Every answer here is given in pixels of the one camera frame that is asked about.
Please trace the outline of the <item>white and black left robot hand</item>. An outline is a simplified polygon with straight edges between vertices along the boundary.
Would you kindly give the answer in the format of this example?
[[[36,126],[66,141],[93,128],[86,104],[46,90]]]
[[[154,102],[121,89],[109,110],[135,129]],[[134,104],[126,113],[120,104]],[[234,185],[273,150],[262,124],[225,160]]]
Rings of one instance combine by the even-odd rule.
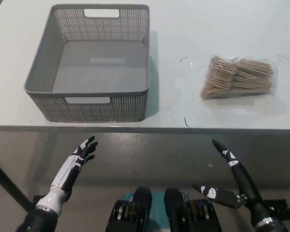
[[[91,136],[67,157],[51,183],[49,192],[37,202],[36,209],[60,216],[62,206],[70,198],[74,183],[82,167],[89,160],[94,159],[93,152],[96,150],[97,144],[95,137]]]

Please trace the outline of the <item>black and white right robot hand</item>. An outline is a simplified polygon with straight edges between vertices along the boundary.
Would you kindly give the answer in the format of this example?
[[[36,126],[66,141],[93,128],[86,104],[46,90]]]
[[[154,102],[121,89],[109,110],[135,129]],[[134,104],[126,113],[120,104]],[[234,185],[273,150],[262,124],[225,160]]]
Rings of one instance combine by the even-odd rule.
[[[263,199],[243,164],[225,145],[215,139],[212,143],[230,166],[239,193],[197,184],[192,187],[217,204],[235,209],[244,205],[250,210],[251,224],[255,231],[277,232],[281,224],[264,206]]]

